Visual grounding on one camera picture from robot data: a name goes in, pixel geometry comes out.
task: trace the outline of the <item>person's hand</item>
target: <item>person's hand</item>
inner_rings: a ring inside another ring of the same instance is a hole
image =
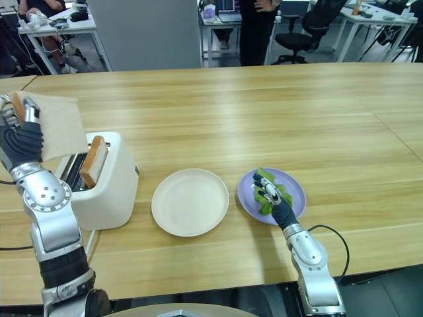
[[[277,8],[272,5],[272,0],[256,0],[254,6],[257,12],[272,12]]]

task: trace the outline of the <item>green vegetable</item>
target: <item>green vegetable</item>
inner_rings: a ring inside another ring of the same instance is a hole
[[[259,173],[261,176],[267,178],[271,183],[273,183],[273,185],[275,185],[276,189],[279,190],[279,192],[283,195],[283,197],[285,198],[285,200],[289,203],[289,205],[292,207],[292,196],[290,194],[288,194],[286,192],[285,186],[281,185],[281,184],[275,184],[275,176],[271,173],[266,172],[263,168],[259,168],[257,170],[257,173]],[[254,198],[256,201],[258,201],[262,208],[260,209],[260,213],[262,215],[269,215],[272,213],[272,206],[271,204],[268,202],[268,200],[266,198],[264,198],[263,196],[261,196],[258,191],[260,190],[260,188],[256,187],[255,191],[254,191]]]

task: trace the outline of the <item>white table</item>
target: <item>white table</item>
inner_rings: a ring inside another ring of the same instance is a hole
[[[311,10],[311,7],[317,2],[317,0],[311,0],[309,3],[309,8],[307,11]],[[376,7],[369,3],[362,3],[361,10],[366,11],[367,13],[371,13],[373,16],[371,18],[365,18],[361,15],[352,15],[352,9],[349,8],[342,8],[340,14],[343,17],[343,21],[338,32],[338,36],[336,37],[335,44],[333,45],[333,50],[337,50],[339,46],[340,39],[344,33],[345,24],[347,21],[352,23],[351,31],[348,34],[348,37],[342,47],[342,50],[338,57],[338,62],[344,61],[346,52],[350,48],[352,39],[356,35],[357,29],[360,25],[385,25],[385,26],[401,26],[401,31],[395,40],[395,43],[392,45],[391,49],[389,50],[388,54],[383,58],[384,61],[390,61],[392,59],[395,50],[398,48],[399,44],[403,41],[408,29],[411,25],[415,24],[416,22],[411,20],[406,20],[402,18],[400,15],[392,13],[391,11]],[[394,17],[394,21],[385,20],[383,17]]]
[[[239,53],[239,36],[237,36],[237,45],[234,50],[213,50],[212,46],[212,38],[213,38],[213,30],[217,29],[224,29],[224,28],[232,28],[237,29],[238,32],[241,29],[241,22],[221,22],[218,17],[216,17],[213,22],[205,20],[203,18],[203,14],[200,13],[200,39],[201,39],[201,55],[204,57],[204,54],[207,53],[208,58],[208,67],[211,67],[213,53]],[[203,27],[206,29],[207,32],[207,50],[204,49],[204,35],[203,35]]]
[[[74,13],[75,10],[70,8],[68,10],[64,10],[61,13],[58,13],[49,19],[55,20],[58,18],[69,18],[72,13]],[[97,50],[97,53],[99,54],[100,58],[103,58],[104,63],[106,64],[106,68],[108,71],[112,70],[112,66],[110,65],[110,62],[107,58],[106,52],[104,51],[103,45],[100,40],[100,36],[98,36],[97,28],[95,25],[95,22],[93,20],[93,17],[91,15],[88,15],[88,20],[84,21],[78,21],[78,22],[72,22],[70,19],[67,20],[67,23],[69,24],[69,28],[64,28],[63,30],[59,31],[59,35],[62,34],[91,34],[93,37],[93,42],[95,45],[95,48]],[[50,25],[44,25],[37,29],[31,29],[31,28],[22,28],[20,27],[18,29],[19,34],[26,34],[31,41],[32,45],[34,46],[34,49],[38,53],[38,55],[41,57],[44,64],[46,64],[46,67],[50,71],[51,74],[57,75],[56,69],[53,67],[53,65],[50,63],[50,60],[48,59],[46,52],[44,51],[43,47],[39,45],[37,41],[37,37],[40,36],[52,36],[56,35],[58,30]]]

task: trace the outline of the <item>robotic hand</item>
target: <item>robotic hand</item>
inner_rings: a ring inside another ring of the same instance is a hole
[[[23,100],[24,120],[8,96],[0,96],[0,159],[22,196],[31,217],[30,235],[44,281],[44,316],[104,316],[110,303],[104,291],[94,290],[81,231],[71,207],[71,189],[45,170],[42,161],[40,109]]]
[[[272,205],[272,216],[282,229],[292,262],[298,272],[298,286],[307,316],[345,316],[339,289],[328,270],[325,247],[298,223],[283,195],[265,177],[254,174],[259,194]]]

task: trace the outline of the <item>bread slice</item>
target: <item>bread slice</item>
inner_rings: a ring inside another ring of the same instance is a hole
[[[97,135],[79,171],[89,189],[94,188],[100,178],[101,170],[107,157],[107,144],[103,137]]]

